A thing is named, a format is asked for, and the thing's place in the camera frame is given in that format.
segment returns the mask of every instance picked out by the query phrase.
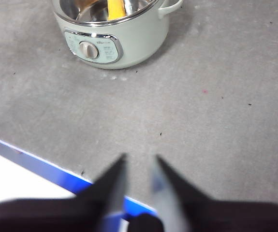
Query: gray floor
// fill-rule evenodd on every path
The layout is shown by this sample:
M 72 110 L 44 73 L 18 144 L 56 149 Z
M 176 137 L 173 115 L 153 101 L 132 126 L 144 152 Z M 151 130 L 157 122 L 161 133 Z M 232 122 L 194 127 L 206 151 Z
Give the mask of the gray floor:
M 278 0 L 185 0 L 117 71 L 74 57 L 46 2 L 0 0 L 0 139 L 90 179 L 128 152 L 151 205 L 155 153 L 216 198 L 278 202 Z

